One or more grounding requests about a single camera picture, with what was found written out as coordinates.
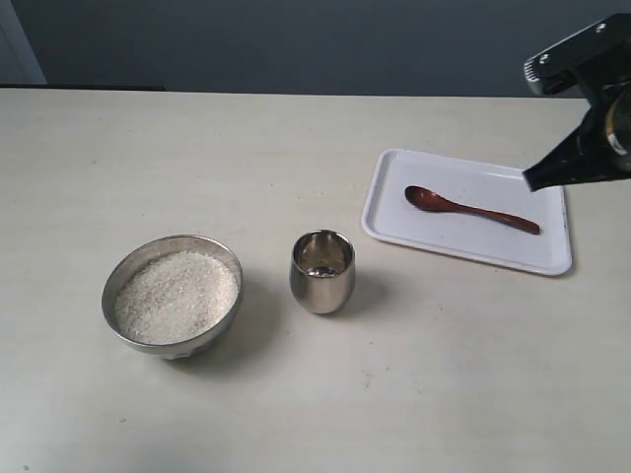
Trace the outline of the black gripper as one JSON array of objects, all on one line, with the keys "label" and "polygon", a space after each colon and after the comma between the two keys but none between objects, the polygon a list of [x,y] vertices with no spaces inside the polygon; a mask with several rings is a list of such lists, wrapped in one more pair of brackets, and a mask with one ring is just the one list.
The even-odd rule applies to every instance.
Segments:
[{"label": "black gripper", "polygon": [[[524,64],[536,94],[560,94],[580,83],[597,89],[630,79],[630,15],[599,20],[536,53]],[[595,105],[541,161],[523,171],[531,192],[630,178],[630,84]]]}]

